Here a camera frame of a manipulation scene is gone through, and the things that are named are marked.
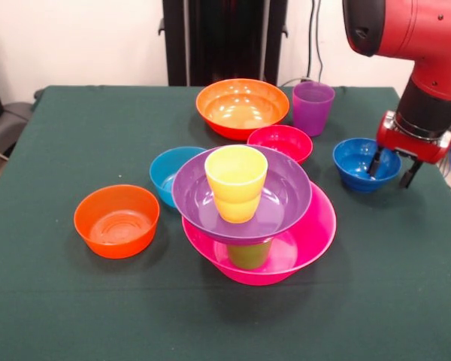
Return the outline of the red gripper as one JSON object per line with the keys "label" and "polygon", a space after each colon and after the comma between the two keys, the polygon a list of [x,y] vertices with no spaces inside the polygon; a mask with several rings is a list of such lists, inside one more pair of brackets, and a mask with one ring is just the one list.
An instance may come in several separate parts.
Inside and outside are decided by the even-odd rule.
{"label": "red gripper", "polygon": [[383,148],[398,151],[416,159],[399,182],[400,188],[408,188],[421,168],[422,162],[434,164],[446,155],[451,148],[451,131],[446,131],[438,139],[418,138],[399,127],[395,122],[394,111],[387,111],[377,130],[376,142],[379,146],[369,165],[368,174],[374,176],[377,173]]}

